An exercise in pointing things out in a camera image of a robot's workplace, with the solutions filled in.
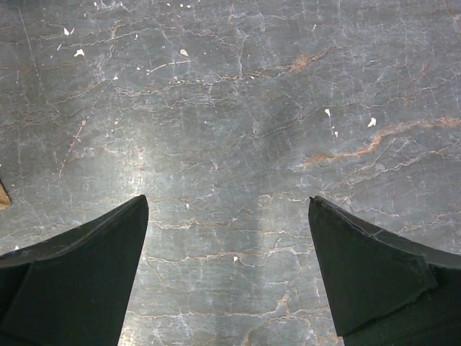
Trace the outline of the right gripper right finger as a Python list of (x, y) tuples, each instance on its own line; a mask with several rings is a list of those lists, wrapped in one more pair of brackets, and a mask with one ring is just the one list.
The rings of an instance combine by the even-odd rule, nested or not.
[(458, 345), (460, 256), (366, 222), (326, 199), (308, 219), (336, 333), (346, 345)]

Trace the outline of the brown canvas bag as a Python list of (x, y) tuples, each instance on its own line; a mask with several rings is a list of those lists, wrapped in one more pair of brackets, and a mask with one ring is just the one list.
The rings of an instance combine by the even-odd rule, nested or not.
[(11, 204), (11, 198), (9, 197), (3, 183), (0, 182), (0, 210), (5, 210), (9, 208)]

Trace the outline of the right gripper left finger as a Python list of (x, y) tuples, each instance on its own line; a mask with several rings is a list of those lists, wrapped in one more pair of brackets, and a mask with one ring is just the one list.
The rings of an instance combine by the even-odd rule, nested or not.
[(1, 256), (2, 345), (117, 345), (148, 225), (139, 195)]

